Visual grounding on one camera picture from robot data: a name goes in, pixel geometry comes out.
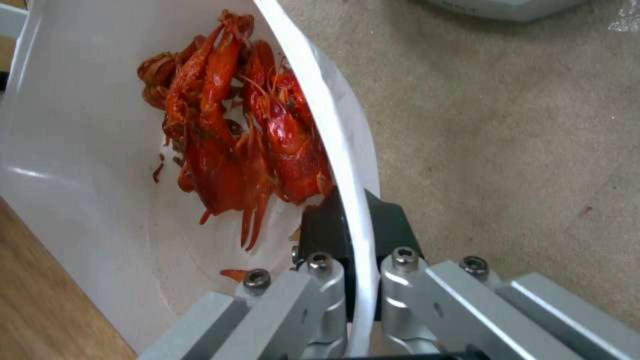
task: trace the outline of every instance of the red stain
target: red stain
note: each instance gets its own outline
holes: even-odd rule
[[[587,215],[588,213],[591,212],[591,210],[593,210],[593,208],[591,206],[587,206],[586,208],[584,208],[584,210],[582,210],[582,212],[580,213],[581,216]]]

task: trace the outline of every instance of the crawfish antenna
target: crawfish antenna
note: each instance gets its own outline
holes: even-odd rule
[[[269,94],[267,94],[267,92],[266,92],[266,91],[264,91],[264,89],[262,88],[262,86],[258,85],[255,81],[251,80],[250,78],[248,78],[248,77],[246,77],[246,76],[244,76],[244,75],[242,75],[242,74],[238,74],[238,77],[239,77],[239,78],[241,78],[242,80],[245,80],[245,81],[249,82],[249,84],[251,84],[251,85],[253,85],[253,86],[257,87],[258,89],[260,89],[260,92],[262,92],[262,94],[263,94],[264,96],[268,96],[268,95],[269,95]]]

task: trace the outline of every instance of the gray carpet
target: gray carpet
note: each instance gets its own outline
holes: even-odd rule
[[[640,33],[609,30],[628,2],[522,25],[281,0],[351,83],[430,261],[539,271],[640,330]]]

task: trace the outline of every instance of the crawfish leg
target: crawfish leg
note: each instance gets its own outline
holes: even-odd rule
[[[269,196],[271,196],[271,193],[268,193],[267,195],[261,194],[258,198],[257,208],[255,210],[255,215],[253,216],[253,231],[251,233],[251,241],[249,242],[249,246],[247,246],[245,249],[247,251],[251,250],[255,246],[256,241],[258,240],[258,235],[260,234],[260,227],[262,225],[262,218],[264,218],[264,212],[267,209]]]
[[[238,270],[238,269],[224,269],[220,270],[220,275],[226,276],[229,279],[232,279],[235,282],[243,282],[244,276],[248,273],[246,270]]]

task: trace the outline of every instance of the white plastic bowl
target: white plastic bowl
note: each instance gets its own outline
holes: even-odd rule
[[[0,102],[0,195],[138,352],[206,291],[232,289],[218,270],[286,267],[300,221],[302,208],[273,197],[247,254],[238,213],[197,224],[204,207],[177,188],[170,158],[152,181],[162,115],[142,101],[136,68],[208,33],[225,7],[257,13],[249,1],[34,0]],[[254,38],[276,44],[256,25]],[[342,129],[362,184],[379,194],[355,106]]]

